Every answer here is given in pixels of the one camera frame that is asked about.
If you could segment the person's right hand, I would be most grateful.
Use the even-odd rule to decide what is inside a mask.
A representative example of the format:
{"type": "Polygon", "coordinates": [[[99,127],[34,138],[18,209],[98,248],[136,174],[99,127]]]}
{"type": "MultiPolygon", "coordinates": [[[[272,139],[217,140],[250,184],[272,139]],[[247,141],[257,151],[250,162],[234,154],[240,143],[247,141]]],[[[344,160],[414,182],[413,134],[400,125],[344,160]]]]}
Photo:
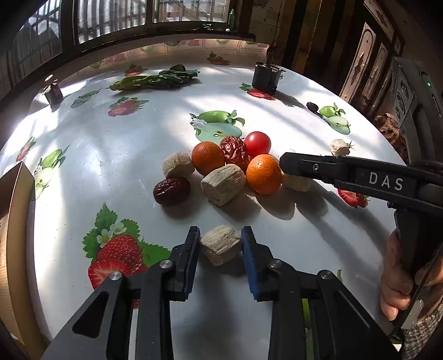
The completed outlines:
{"type": "MultiPolygon", "coordinates": [[[[419,284],[426,274],[426,268],[419,270],[410,277],[401,264],[403,249],[393,230],[387,240],[384,258],[384,270],[381,276],[380,308],[389,321],[395,320],[400,310],[406,310],[411,302],[411,291],[419,284]]],[[[442,258],[435,263],[425,284],[430,287],[424,299],[420,318],[429,316],[442,302],[442,258]]]]}

